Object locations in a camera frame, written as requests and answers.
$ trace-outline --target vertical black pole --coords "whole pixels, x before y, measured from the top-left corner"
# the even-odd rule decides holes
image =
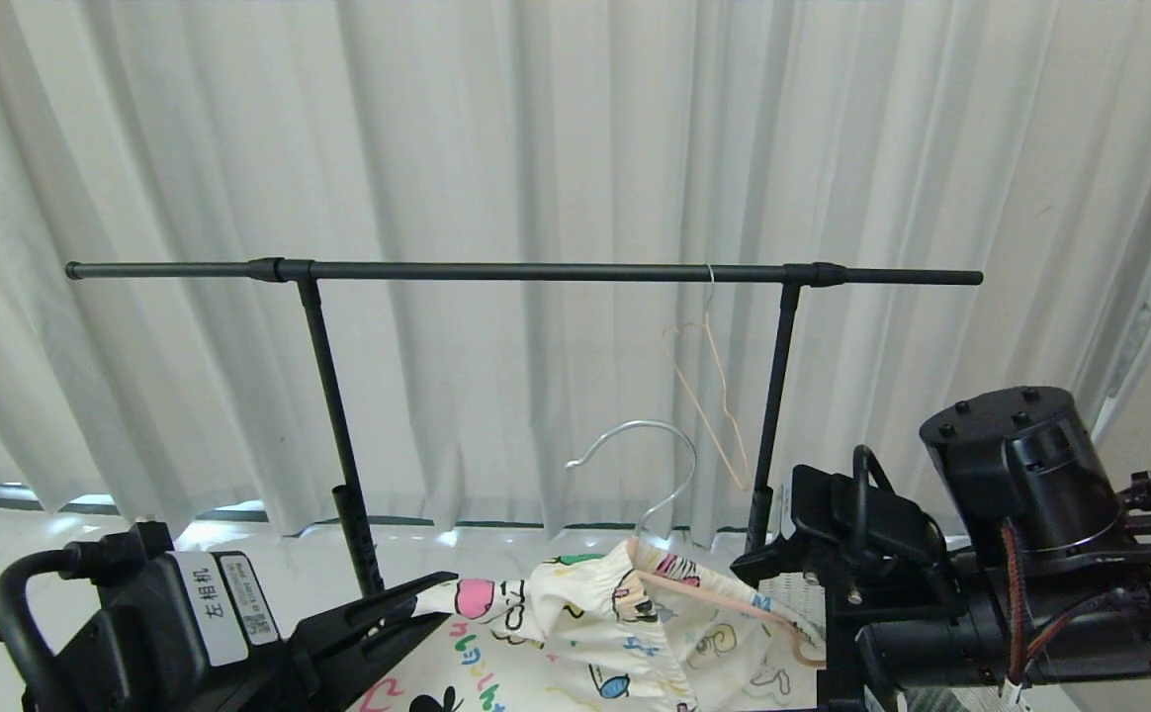
[[[787,380],[787,357],[791,355],[791,332],[796,327],[800,289],[798,283],[783,284],[783,301],[778,307],[778,336],[773,342],[773,365],[769,368],[769,397],[765,399],[764,427],[761,429],[761,454],[755,461],[752,512],[747,515],[748,553],[764,546],[769,537],[769,510],[773,506],[769,465],[773,462],[773,443],[778,436],[778,414],[783,409],[783,385]]]
[[[317,352],[317,370],[321,374],[321,389],[326,391],[326,406],[330,412],[330,428],[334,429],[334,445],[340,451],[342,466],[341,485],[334,488],[334,505],[342,522],[342,536],[346,537],[346,550],[351,554],[355,580],[360,584],[364,598],[386,590],[382,572],[378,571],[378,554],[374,551],[373,533],[368,529],[368,514],[364,510],[364,492],[360,475],[355,469],[355,452],[351,451],[351,434],[346,429],[346,412],[342,411],[342,392],[334,370],[330,352],[330,335],[326,330],[326,313],[321,312],[321,290],[317,280],[304,276],[296,278],[298,297],[304,301],[307,314],[307,330],[312,335],[312,351]]]

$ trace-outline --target silver metal hook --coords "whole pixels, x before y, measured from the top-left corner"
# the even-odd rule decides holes
[[[638,519],[638,526],[633,530],[633,536],[640,537],[642,536],[642,530],[645,530],[645,527],[647,527],[647,519],[651,518],[651,515],[654,515],[654,513],[656,513],[658,510],[664,508],[664,506],[670,504],[671,500],[677,499],[677,497],[680,497],[680,492],[688,490],[691,483],[694,482],[694,473],[696,473],[699,469],[699,450],[698,447],[694,447],[694,441],[691,441],[688,434],[685,434],[683,429],[678,428],[677,426],[671,423],[665,423],[662,420],[627,420],[627,422],[617,424],[613,428],[608,429],[608,431],[605,431],[604,434],[600,434],[597,441],[594,441],[593,445],[588,446],[588,450],[585,451],[585,454],[582,454],[579,460],[571,460],[571,462],[566,464],[566,472],[570,473],[571,469],[579,468],[579,466],[581,465],[587,465],[589,459],[593,459],[593,454],[595,454],[595,452],[601,450],[603,445],[607,445],[607,441],[611,441],[611,438],[617,436],[617,434],[628,431],[628,429],[633,428],[665,429],[665,431],[674,434],[674,436],[679,437],[680,441],[685,443],[685,450],[689,450],[689,457],[691,457],[689,474],[685,475],[685,482],[680,483],[680,487],[673,490],[671,495],[665,497],[661,502],[661,504],[651,506],[651,508],[648,508],[642,513],[642,518]]]
[[[710,276],[712,281],[707,283],[707,296],[703,298],[703,312],[711,311],[712,297],[716,297],[716,270],[714,270],[710,265],[707,266],[707,276]]]

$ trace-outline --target horizontal black bar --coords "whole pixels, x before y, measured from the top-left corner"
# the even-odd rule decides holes
[[[465,280],[465,281],[657,281],[657,283],[981,284],[983,271],[867,270],[840,265],[579,265],[543,262],[250,262],[79,263],[69,278],[267,278]]]

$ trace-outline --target white label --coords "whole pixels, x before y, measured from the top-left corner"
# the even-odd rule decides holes
[[[259,581],[256,581],[256,571],[250,567],[250,559],[239,553],[220,556],[220,565],[223,567],[223,577],[228,579],[233,603],[237,604],[237,613],[242,614],[242,630],[250,643],[276,643],[281,637],[277,635],[277,622],[273,621],[264,592],[259,590]]]
[[[212,667],[228,666],[250,657],[250,649],[242,638],[237,614],[228,599],[219,564],[205,551],[171,551],[181,567],[184,590],[193,607],[197,630],[206,645],[206,657]]]

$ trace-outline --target curtain fold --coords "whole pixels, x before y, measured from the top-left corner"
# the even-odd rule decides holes
[[[173,528],[253,497],[281,533],[334,515],[294,288],[67,260],[983,269],[801,304],[771,481],[868,442],[915,491],[945,403],[1100,401],[1150,194],[1151,3],[0,0],[0,482]],[[656,527],[746,523],[661,334],[710,309],[754,469],[778,289],[321,290],[371,514],[633,522],[684,477],[670,436],[563,462],[663,419],[699,477]],[[668,344],[741,465],[701,332]]]

